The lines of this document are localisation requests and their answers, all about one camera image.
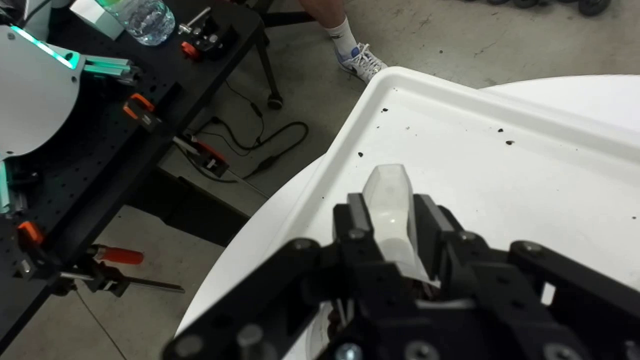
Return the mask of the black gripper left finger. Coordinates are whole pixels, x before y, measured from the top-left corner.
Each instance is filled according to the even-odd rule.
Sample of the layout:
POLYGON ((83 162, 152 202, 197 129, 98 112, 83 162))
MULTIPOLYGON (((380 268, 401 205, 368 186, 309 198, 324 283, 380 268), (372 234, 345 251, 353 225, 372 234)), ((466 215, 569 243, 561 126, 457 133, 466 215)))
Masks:
POLYGON ((374 237, 374 225, 361 193, 348 193, 331 210, 337 251, 337 293, 383 308, 397 305, 397 268, 389 263, 374 237))

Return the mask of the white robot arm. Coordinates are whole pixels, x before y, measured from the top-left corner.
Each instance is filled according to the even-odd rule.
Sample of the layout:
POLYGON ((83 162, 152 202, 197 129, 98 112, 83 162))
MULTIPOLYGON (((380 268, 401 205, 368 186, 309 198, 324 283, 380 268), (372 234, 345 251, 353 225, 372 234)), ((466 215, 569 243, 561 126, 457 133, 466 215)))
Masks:
POLYGON ((133 92, 155 104, 153 129, 129 120, 128 88, 105 92, 72 52, 54 55, 6 26, 0 52, 1 275, 0 302, 18 311, 43 302, 58 274, 98 229, 146 196, 159 153, 186 129, 228 63, 189 66, 133 49, 146 69, 133 92))

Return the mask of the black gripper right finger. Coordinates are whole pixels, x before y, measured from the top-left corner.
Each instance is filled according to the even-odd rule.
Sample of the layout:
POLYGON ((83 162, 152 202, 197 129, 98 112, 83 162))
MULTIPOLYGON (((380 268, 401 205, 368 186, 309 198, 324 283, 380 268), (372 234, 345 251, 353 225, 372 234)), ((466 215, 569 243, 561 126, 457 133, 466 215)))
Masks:
POLYGON ((482 236, 467 232, 456 215, 429 196, 414 198, 415 253, 426 270, 429 299, 477 297, 473 263, 487 251, 482 236))

